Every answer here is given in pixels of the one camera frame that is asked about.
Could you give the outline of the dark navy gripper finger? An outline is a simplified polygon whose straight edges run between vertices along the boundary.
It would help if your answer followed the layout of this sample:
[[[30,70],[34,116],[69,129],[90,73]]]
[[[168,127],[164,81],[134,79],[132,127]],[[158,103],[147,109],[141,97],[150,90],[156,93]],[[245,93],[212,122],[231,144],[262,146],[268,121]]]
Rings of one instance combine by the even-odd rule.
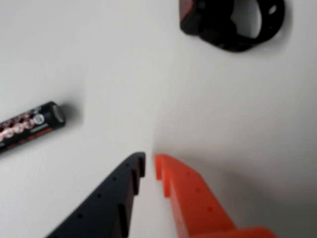
[[[131,154],[48,237],[128,237],[133,200],[145,168],[146,154]]]

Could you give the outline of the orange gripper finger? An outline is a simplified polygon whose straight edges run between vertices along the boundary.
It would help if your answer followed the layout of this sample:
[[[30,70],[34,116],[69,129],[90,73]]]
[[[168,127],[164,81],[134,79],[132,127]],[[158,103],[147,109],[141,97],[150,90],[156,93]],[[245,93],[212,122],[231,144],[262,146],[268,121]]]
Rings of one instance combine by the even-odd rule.
[[[201,175],[180,160],[155,155],[156,177],[170,199],[180,238],[273,238],[264,227],[238,228]]]

